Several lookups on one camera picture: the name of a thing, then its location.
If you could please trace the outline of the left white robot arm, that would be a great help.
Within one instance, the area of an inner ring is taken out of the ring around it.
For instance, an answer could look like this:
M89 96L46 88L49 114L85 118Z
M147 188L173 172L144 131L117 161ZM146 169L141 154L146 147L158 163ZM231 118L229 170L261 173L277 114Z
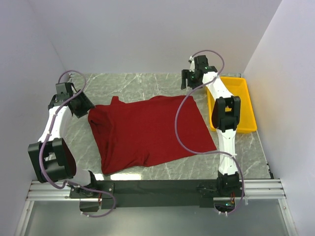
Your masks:
M49 118L44 133L39 140L30 144L28 154L37 180L46 183L43 168L52 182L66 181L71 190L84 198L98 195L98 184L92 171L77 168L75 159L68 148L64 136L73 116L85 116L94 104L71 82L56 84L57 93L49 105Z

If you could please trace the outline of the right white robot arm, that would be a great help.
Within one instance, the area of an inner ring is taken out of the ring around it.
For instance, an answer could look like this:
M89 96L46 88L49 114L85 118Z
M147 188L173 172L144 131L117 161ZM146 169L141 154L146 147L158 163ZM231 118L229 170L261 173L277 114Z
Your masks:
M233 197L242 187L234 161L236 129L240 122L241 99L233 95L222 82L217 69L208 64L205 55L189 58L190 68L182 70L181 89L195 89L205 85L215 103L211 121L219 139L220 163L216 192Z

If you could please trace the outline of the red t shirt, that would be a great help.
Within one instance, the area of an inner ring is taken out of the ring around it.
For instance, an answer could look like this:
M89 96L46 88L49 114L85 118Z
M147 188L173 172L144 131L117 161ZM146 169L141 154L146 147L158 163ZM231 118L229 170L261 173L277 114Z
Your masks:
M134 167L150 167L192 156L191 151L216 150L193 97L155 96L90 109L88 122L105 175Z

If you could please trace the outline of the yellow plastic tray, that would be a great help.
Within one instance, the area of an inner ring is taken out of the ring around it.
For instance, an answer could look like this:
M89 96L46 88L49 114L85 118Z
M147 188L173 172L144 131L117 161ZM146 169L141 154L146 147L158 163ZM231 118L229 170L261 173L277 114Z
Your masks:
M246 79L220 77L206 86L210 130L257 131Z

